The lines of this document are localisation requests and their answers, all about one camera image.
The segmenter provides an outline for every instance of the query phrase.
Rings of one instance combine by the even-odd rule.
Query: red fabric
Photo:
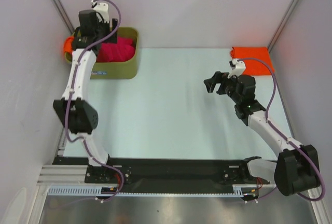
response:
[[[135,55],[133,40],[118,37],[117,44],[101,44],[97,62],[125,62]]]
[[[240,58],[257,58],[266,62],[274,72],[270,55],[266,47],[233,47],[230,55],[233,59]],[[261,63],[256,61],[244,61],[245,71],[244,75],[270,75],[269,70]]]

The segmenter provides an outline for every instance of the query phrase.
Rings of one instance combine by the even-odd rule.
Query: metal floor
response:
[[[48,196],[39,224],[284,224],[317,223],[309,202],[279,192],[244,204],[240,199],[204,197],[115,197],[108,203]]]

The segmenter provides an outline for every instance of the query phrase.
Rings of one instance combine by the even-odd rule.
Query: plastic bin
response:
[[[131,79],[137,74],[139,33],[131,27],[120,27],[118,36],[133,40],[135,46],[134,56],[126,62],[96,62],[92,69],[91,79]],[[68,63],[72,63],[71,54],[66,53],[65,59]]]

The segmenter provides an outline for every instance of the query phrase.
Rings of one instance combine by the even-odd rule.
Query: white table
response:
[[[230,49],[141,49],[131,80],[91,80],[98,111],[95,139],[111,157],[157,159],[275,159],[268,145],[239,120],[226,95],[208,94],[203,81],[229,72]],[[267,106],[271,76],[256,77],[256,98]],[[290,135],[279,94],[270,116]],[[81,142],[64,156],[86,157]]]

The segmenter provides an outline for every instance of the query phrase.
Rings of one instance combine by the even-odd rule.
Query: folded orange cloth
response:
[[[257,58],[264,61],[274,72],[267,47],[233,47],[230,52],[233,59]],[[245,61],[244,75],[270,75],[269,70],[257,61]]]

